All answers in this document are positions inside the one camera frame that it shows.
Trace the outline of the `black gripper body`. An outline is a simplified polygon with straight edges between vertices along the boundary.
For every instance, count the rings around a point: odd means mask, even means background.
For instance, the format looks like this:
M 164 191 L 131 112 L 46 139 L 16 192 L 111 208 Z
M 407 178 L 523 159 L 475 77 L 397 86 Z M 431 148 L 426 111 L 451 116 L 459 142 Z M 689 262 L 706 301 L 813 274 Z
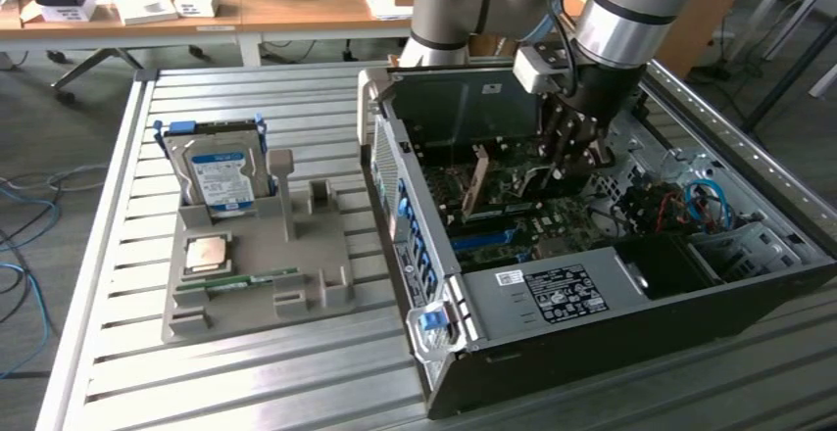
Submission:
M 597 119 L 597 125 L 609 125 L 634 91 L 646 71 L 642 65 L 617 69 L 592 63 L 578 66 L 578 81 L 572 97 L 560 94 L 558 100 L 572 110 Z

